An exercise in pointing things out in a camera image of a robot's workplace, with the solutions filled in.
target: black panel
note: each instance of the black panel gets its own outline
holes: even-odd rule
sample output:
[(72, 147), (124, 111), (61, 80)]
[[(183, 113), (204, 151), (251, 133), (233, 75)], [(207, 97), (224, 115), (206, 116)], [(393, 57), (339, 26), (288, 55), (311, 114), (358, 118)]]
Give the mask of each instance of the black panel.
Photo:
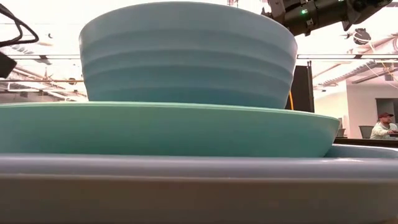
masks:
[(0, 78), (7, 78), (17, 62), (0, 52)]
[[(312, 70), (310, 63), (308, 63), (308, 66), (296, 66), (291, 91), (294, 110), (314, 112)], [(289, 99), (287, 99), (285, 108), (290, 110)]]

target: yellow cable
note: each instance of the yellow cable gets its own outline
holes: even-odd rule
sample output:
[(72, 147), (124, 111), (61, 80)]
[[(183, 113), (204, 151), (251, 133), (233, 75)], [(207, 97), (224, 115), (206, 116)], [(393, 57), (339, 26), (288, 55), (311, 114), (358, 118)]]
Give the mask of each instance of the yellow cable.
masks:
[(293, 96), (292, 96), (292, 92), (289, 91), (289, 100), (290, 100), (290, 109), (294, 110), (293, 108)]
[(387, 70), (388, 74), (395, 80), (398, 81), (394, 75), (390, 72), (390, 69), (386, 67), (386, 65), (384, 63), (381, 62), (381, 64), (383, 65), (383, 67)]

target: white shirt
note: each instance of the white shirt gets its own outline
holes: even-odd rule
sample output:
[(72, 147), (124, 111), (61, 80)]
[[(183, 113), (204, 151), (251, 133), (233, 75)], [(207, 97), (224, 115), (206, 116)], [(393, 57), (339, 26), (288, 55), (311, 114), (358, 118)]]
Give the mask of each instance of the white shirt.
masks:
[(377, 124), (372, 129), (371, 139), (396, 139), (395, 137), (390, 137), (389, 131), (398, 130), (398, 127), (391, 123), (389, 127), (385, 127), (382, 123), (377, 122)]

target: cap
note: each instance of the cap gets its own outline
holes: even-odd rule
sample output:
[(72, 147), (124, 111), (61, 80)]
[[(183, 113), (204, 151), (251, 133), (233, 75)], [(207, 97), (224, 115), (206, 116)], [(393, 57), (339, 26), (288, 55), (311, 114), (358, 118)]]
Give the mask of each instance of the cap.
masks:
[(388, 116), (394, 116), (393, 114), (390, 114), (390, 113), (382, 113), (382, 114), (379, 114), (379, 118), (386, 118), (386, 117), (388, 117)]

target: turquoise plate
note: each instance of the turquoise plate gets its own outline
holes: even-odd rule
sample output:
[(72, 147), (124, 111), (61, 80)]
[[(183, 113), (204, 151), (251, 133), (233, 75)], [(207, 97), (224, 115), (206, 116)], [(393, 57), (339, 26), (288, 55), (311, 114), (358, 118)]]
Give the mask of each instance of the turquoise plate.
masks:
[(323, 157), (334, 118), (298, 111), (178, 103), (0, 105), (0, 152)]

